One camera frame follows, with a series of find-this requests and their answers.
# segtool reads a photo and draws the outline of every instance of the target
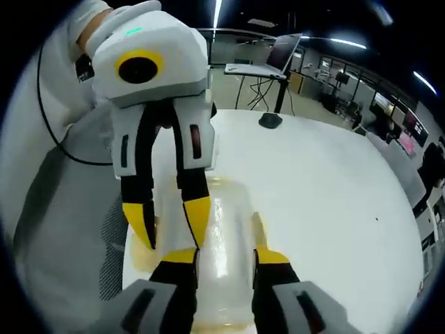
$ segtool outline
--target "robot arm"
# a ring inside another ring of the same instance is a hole
[[[198,253],[196,248],[168,253],[150,280],[137,280],[104,304],[87,333],[189,333],[197,307]]]
[[[128,222],[148,248],[156,248],[151,154],[156,125],[168,120],[175,133],[177,185],[199,248],[211,206],[204,170],[211,165],[215,136],[204,38],[162,12],[158,1],[146,1],[107,19],[86,49],[95,85],[112,107],[113,166]]]

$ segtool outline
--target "green indicator light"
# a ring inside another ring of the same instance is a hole
[[[142,28],[136,28],[136,29],[132,29],[130,31],[127,31],[125,34],[126,35],[131,35],[132,33],[137,33],[138,31],[141,31]]]

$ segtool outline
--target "computer monitor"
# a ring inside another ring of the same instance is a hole
[[[412,111],[408,111],[405,115],[403,126],[422,148],[425,145],[426,139],[428,138],[428,131],[426,131],[421,121]]]
[[[391,118],[398,126],[402,126],[405,119],[405,113],[397,106],[394,108]]]
[[[384,113],[388,117],[392,117],[392,113],[394,112],[394,104],[380,93],[375,94],[375,99],[371,102],[371,106],[374,111]]]
[[[301,34],[299,33],[277,37],[269,57],[267,58],[266,64],[275,67],[283,73],[292,59],[292,55],[297,48],[298,42],[300,42],[300,37]]]
[[[402,145],[403,149],[411,155],[414,152],[414,139],[412,139],[408,134],[402,132],[400,137],[398,137],[398,142]]]

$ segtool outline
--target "white tabletop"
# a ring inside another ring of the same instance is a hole
[[[240,182],[261,214],[268,246],[301,280],[340,303],[363,333],[388,333],[408,312],[423,277],[419,231],[405,193],[366,137],[281,115],[277,129],[254,111],[212,119],[218,155],[210,177]],[[175,174],[171,130],[153,151],[155,182]],[[129,228],[123,287],[149,278],[131,261]]]

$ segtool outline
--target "black cable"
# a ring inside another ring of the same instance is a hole
[[[264,103],[266,103],[266,100],[264,99],[264,97],[267,95],[267,93],[270,90],[270,87],[272,87],[273,85],[273,81],[270,83],[269,87],[267,87],[267,90],[264,94],[261,95],[261,97],[255,102],[255,104],[253,105],[252,108],[250,108],[250,110],[253,110],[254,107],[256,107],[256,105],[258,104],[258,102],[260,102],[261,100],[264,100]]]
[[[53,130],[51,129],[51,126],[49,125],[47,114],[45,113],[45,110],[43,108],[42,95],[40,93],[40,65],[42,63],[42,52],[43,52],[43,45],[40,48],[39,58],[38,58],[38,63],[37,63],[37,99],[39,101],[40,113],[42,114],[43,121],[44,121],[45,125],[47,126],[47,130],[48,130],[49,135],[51,136],[53,142],[56,144],[57,148],[60,151],[62,151],[62,153],[66,157],[70,158],[72,161],[79,162],[80,164],[84,164],[84,165],[90,165],[90,166],[112,166],[113,163],[111,163],[111,162],[93,162],[93,161],[86,161],[86,160],[78,159],[78,158],[74,157],[73,155],[71,155],[63,147],[63,145],[58,142],[56,135],[54,135]]]
[[[287,93],[289,94],[289,99],[291,100],[291,110],[292,110],[292,114],[295,116],[295,113],[293,112],[293,101],[292,101],[291,91],[289,90],[289,86],[287,86]]]
[[[261,98],[260,92],[259,92],[259,87],[261,87],[262,84],[262,79],[257,77],[257,83],[254,83],[253,85],[249,85],[250,89],[256,94],[255,97],[252,99],[252,101],[250,101],[248,103],[248,106],[250,106],[252,103],[256,102],[257,99]]]
[[[266,112],[269,112],[269,105],[267,104],[266,99],[264,98],[265,95],[263,95],[263,93],[261,92],[261,85],[258,86],[258,93],[259,93],[260,96],[261,96],[260,99],[259,99],[259,101],[263,100],[263,102],[264,102],[264,104],[266,105],[266,108],[267,108]]]

